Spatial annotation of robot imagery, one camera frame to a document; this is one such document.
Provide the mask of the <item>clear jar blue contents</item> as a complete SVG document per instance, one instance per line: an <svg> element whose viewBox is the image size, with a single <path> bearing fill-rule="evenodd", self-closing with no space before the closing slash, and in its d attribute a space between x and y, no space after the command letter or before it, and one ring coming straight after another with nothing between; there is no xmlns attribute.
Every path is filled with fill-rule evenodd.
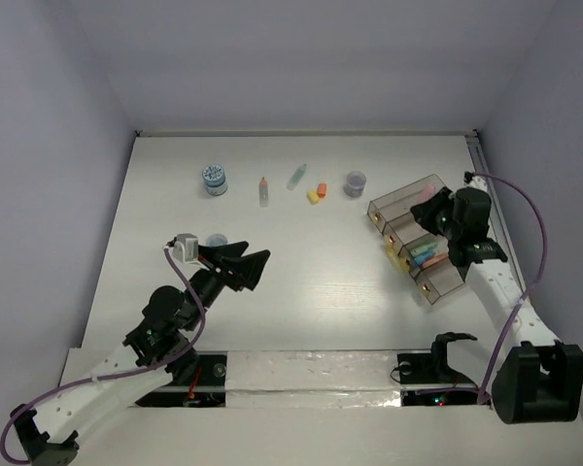
<svg viewBox="0 0 583 466"><path fill-rule="evenodd" d="M228 240L224 234L215 233L207 237L206 239L206 246L208 248L216 248L225 246L228 244Z"/></svg>

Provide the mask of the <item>blue lidded paint jar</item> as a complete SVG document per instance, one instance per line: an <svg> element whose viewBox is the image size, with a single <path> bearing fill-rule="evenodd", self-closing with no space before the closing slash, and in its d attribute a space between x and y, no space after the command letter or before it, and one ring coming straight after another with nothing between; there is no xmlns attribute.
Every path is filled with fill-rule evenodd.
<svg viewBox="0 0 583 466"><path fill-rule="evenodd" d="M227 181L224 168L219 164L211 164L202 171L202 179L206 192L212 196L220 196L227 192Z"/></svg>

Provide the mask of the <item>clear jar purple contents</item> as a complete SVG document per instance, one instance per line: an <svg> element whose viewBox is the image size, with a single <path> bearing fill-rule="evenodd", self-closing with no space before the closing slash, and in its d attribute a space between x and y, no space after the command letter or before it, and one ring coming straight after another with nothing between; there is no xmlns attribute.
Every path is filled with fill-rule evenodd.
<svg viewBox="0 0 583 466"><path fill-rule="evenodd" d="M366 175L360 171L352 171L346 176L344 192L351 198L362 196L366 186Z"/></svg>

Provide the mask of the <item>yellow highlighter cap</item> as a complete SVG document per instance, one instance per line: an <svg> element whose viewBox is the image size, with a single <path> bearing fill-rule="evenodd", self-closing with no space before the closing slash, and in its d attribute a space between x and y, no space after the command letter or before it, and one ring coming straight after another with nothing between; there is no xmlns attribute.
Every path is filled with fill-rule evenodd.
<svg viewBox="0 0 583 466"><path fill-rule="evenodd" d="M307 192L307 199L312 205L318 204L320 202L320 197L318 196L317 192L314 190L309 190Z"/></svg>

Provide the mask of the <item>pink highlighter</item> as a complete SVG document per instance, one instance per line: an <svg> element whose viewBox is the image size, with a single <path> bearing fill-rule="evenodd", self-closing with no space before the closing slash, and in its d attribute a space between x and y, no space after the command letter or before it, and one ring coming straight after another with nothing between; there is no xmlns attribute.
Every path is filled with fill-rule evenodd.
<svg viewBox="0 0 583 466"><path fill-rule="evenodd" d="M424 189L422 190L422 192L420 193L417 202L419 204L423 204L425 202L427 202L429 199L431 199L434 195L435 195L436 189L435 186L433 184L427 184Z"/></svg>

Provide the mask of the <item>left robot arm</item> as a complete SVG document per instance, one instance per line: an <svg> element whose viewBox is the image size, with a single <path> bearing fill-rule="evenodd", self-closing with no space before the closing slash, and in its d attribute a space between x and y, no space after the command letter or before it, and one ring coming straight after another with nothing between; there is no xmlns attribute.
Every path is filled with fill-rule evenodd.
<svg viewBox="0 0 583 466"><path fill-rule="evenodd" d="M199 245L190 234L163 247L181 287L157 288L141 322L82 378L57 386L15 408L0 439L17 436L22 465L68 465L79 441L107 418L169 383L190 381L197 371L194 348L206 327L208 310L224 288L254 290L270 258L269 250L249 253L248 242Z"/></svg>

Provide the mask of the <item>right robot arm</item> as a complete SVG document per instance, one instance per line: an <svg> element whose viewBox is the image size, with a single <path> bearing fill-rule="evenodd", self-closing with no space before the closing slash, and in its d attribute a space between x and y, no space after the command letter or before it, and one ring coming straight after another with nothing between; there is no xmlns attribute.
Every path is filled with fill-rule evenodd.
<svg viewBox="0 0 583 466"><path fill-rule="evenodd" d="M450 262L476 294L498 333L477 402L506 424L570 422L583 386L583 351L565 344L516 284L507 256L488 235L492 200L477 187L442 188L410 210L428 233L446 239Z"/></svg>

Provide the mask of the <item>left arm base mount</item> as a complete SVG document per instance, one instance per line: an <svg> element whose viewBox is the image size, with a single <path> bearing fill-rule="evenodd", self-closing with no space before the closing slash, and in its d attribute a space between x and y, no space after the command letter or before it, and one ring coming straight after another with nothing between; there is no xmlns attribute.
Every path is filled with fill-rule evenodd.
<svg viewBox="0 0 583 466"><path fill-rule="evenodd" d="M171 382L135 402L140 408L222 408L226 404L226 351L200 353L193 375Z"/></svg>

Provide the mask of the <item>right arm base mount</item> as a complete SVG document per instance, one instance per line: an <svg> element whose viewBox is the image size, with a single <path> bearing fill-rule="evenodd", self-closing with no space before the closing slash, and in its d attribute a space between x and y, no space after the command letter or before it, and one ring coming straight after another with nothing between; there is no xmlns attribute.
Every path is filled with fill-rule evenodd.
<svg viewBox="0 0 583 466"><path fill-rule="evenodd" d="M402 407L449 407L477 404L478 384L449 363L448 346L476 342L469 333L446 332L435 336L429 349L400 351L390 378L400 387Z"/></svg>

